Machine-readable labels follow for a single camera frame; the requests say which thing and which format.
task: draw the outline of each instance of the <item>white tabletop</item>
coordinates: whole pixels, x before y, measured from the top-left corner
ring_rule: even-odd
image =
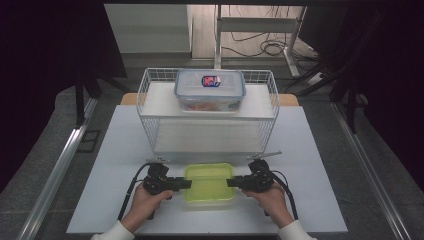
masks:
[[[299,219],[307,232],[346,232],[331,184],[302,107],[281,107],[266,152],[271,170],[285,174]],[[153,156],[135,106],[117,106],[86,187],[69,224],[68,233],[101,233],[118,217],[128,186],[145,159]],[[175,158],[165,164],[169,177],[181,177],[188,164],[228,162],[235,175],[249,174],[245,157]],[[145,170],[140,174],[144,178]],[[183,193],[163,201],[155,218],[136,234],[275,234],[277,227],[254,199],[239,190],[221,206],[198,207]]]

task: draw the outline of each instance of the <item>human hand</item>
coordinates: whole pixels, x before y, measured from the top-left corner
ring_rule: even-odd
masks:
[[[290,215],[284,189],[276,182],[266,192],[258,193],[242,190],[247,197],[253,197],[259,202],[259,206],[271,217],[271,220],[279,227],[283,228],[292,223],[293,217]]]
[[[167,190],[158,195],[150,195],[150,193],[143,188],[143,182],[141,182],[135,189],[130,211],[121,220],[122,225],[128,229],[128,231],[134,233],[146,222],[150,214],[159,208],[160,202],[170,198],[173,193],[172,190]]]

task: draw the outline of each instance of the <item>floor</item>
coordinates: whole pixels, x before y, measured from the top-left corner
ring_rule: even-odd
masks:
[[[196,60],[163,56],[146,58],[145,55],[124,54],[123,60],[128,79],[118,80],[134,91],[138,89],[140,75],[147,67],[210,68],[213,66],[210,57]],[[312,68],[313,63],[307,63],[303,67]],[[224,59],[223,68],[269,69],[276,77],[280,92],[285,91],[288,86],[290,86],[287,89],[288,92],[298,91],[308,86],[308,79],[288,80],[290,72],[283,58],[229,58]],[[80,144],[75,153],[35,239],[90,239],[90,236],[68,235],[65,231],[90,174],[113,110],[124,94],[102,80],[98,82],[103,94],[98,99],[94,117],[88,126],[86,141]],[[331,87],[332,85],[328,85],[298,100],[305,110],[349,232],[311,233],[311,235],[319,239],[396,239],[328,99]],[[74,89],[70,88],[57,96],[56,110],[44,132],[15,177],[0,194],[0,222],[2,223],[0,239],[15,239],[18,236],[74,129],[75,116],[75,94]],[[356,127],[357,136],[386,191],[394,201],[411,238],[424,239],[423,192],[372,128],[360,108],[356,112]],[[246,238],[254,239],[254,237],[243,237],[243,239]],[[172,239],[195,239],[195,237],[173,237]]]

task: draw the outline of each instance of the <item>white wire basket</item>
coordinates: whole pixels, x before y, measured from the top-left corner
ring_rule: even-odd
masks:
[[[155,154],[263,153],[279,112],[274,76],[240,70],[246,96],[237,113],[187,113],[174,95],[178,68],[148,68],[137,95],[137,111]]]

